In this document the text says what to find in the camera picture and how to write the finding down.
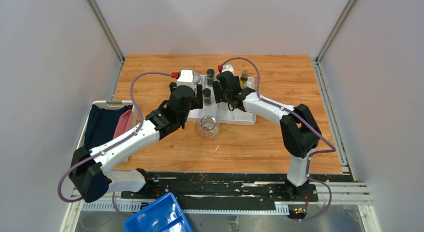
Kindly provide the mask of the small spice bottle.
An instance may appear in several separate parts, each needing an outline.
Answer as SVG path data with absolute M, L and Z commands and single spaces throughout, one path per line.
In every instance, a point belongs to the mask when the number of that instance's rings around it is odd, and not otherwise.
M 210 69 L 208 69 L 206 71 L 206 83 L 207 83 L 207 86 L 212 87 L 214 80 L 215 80 L 215 71 L 210 68 Z
M 209 88 L 205 88 L 202 91 L 203 94 L 203 103 L 205 106 L 210 106 L 212 104 L 212 98 L 211 98 L 211 94 L 212 91 Z

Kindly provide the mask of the clear glass jar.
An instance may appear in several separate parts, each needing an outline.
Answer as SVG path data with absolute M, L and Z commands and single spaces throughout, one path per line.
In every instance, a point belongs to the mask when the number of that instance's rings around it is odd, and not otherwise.
M 204 138 L 212 140 L 218 136 L 220 125 L 215 117 L 207 115 L 200 119 L 196 131 Z
M 193 72 L 193 83 L 195 85 L 201 83 L 202 77 L 198 72 Z

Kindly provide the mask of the black-lid shaker jar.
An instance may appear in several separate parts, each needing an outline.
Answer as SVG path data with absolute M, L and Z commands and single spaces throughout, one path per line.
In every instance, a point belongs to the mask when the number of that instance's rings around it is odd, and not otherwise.
M 221 102 L 218 104 L 219 109 L 228 111 L 229 110 L 229 104 L 226 102 Z

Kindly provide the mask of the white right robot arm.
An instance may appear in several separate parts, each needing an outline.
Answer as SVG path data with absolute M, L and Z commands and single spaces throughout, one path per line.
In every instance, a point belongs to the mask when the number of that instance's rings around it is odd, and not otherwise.
M 283 144 L 290 154 L 289 172 L 283 193 L 292 201 L 298 201 L 309 185 L 309 155 L 318 146 L 321 131 L 309 108 L 287 106 L 258 96 L 249 87 L 241 88 L 240 80 L 230 71 L 217 75 L 212 84 L 216 96 L 230 105 L 230 109 L 256 114 L 280 126 Z

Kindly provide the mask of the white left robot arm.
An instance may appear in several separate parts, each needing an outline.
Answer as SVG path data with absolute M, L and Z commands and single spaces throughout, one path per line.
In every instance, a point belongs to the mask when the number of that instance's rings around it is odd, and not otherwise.
M 134 128 L 92 150 L 84 147 L 76 149 L 66 176 L 86 203 L 95 202 L 106 193 L 118 191 L 134 191 L 142 199 L 149 198 L 153 193 L 153 185 L 145 180 L 141 172 L 124 172 L 130 181 L 120 183 L 113 178 L 111 171 L 124 158 L 179 128 L 185 128 L 189 112 L 202 107 L 201 84 L 194 88 L 176 85 L 169 99 L 163 101 Z

